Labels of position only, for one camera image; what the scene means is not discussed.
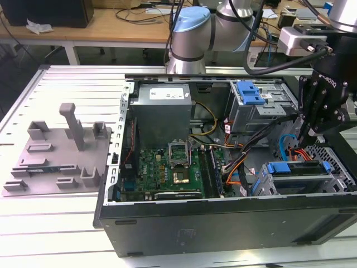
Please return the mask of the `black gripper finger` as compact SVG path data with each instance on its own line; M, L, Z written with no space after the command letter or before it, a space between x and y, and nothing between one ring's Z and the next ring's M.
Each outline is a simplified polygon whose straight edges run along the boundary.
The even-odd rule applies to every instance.
M350 115L345 108L323 109L320 108L310 117L310 129L315 134L323 134L339 128L350 121Z
M319 74L302 75L299 79L298 105L303 120L298 135L299 145L309 145L312 142L308 134L311 130L318 130L319 111Z

